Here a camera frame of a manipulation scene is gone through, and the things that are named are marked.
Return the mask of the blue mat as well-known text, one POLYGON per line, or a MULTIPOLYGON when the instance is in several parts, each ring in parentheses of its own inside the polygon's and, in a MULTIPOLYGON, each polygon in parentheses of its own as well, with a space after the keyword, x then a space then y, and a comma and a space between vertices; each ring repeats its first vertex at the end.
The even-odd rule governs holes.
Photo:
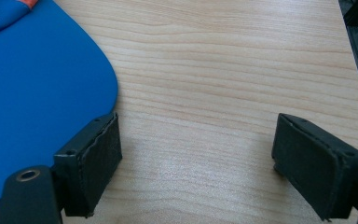
POLYGON ((117 99, 114 69, 54 0, 0 31, 0 197, 12 173, 53 154, 117 99))

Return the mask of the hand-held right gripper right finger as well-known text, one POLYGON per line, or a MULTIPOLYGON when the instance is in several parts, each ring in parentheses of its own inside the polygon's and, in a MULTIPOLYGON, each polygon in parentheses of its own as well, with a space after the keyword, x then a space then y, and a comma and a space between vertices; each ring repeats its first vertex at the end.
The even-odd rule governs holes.
POLYGON ((306 119, 281 113, 272 159, 320 219, 347 218, 358 210, 358 149, 306 119))

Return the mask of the blue cloth with white print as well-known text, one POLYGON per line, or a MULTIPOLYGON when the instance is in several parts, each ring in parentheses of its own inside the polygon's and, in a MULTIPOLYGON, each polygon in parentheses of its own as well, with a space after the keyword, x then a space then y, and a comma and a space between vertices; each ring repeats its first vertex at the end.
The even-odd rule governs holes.
POLYGON ((38 0, 0 0, 0 31, 28 14, 37 2, 38 0))

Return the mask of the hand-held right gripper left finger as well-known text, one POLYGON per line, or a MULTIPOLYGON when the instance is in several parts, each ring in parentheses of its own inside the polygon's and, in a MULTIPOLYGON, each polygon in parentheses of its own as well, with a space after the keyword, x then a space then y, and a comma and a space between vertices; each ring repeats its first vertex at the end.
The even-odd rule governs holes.
POLYGON ((118 114, 93 119, 54 154, 68 217, 91 217, 122 159, 118 114))

